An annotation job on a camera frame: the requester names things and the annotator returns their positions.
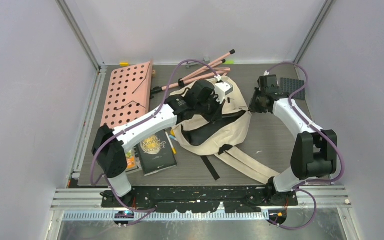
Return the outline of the beige canvas backpack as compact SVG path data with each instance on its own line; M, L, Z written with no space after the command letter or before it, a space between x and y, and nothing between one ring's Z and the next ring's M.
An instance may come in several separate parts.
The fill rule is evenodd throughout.
M250 128L252 114L237 84L228 76L222 76L224 82L232 86L222 108L223 118L210 123L200 115L172 127L177 142L187 151L198 155L215 156L228 166L247 177L267 183L279 172L260 163L241 151L242 144Z

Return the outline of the black moon and sixpence book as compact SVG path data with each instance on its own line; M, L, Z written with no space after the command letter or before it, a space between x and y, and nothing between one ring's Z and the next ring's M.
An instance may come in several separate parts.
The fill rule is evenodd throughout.
M135 150L145 176L150 176L178 165L169 138L164 130L141 141Z

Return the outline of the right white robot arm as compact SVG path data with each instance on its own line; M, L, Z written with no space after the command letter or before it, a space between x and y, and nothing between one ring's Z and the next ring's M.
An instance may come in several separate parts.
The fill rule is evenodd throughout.
M281 91L276 75L260 76L249 109L253 113L271 113L279 118L295 138L290 167L271 177L264 197L279 205L286 193L308 180L316 180L337 171L337 135L313 123L288 92Z

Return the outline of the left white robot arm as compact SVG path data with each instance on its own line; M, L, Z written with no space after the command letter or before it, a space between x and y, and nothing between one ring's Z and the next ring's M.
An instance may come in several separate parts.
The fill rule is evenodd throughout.
M103 177L114 200L121 207L133 202L132 185L126 174L126 152L146 138L174 127L194 116L213 123L222 119L222 109L234 87L220 76L215 82L198 80L180 93L172 93L156 109L119 127L101 126L96 134L93 162L103 170Z

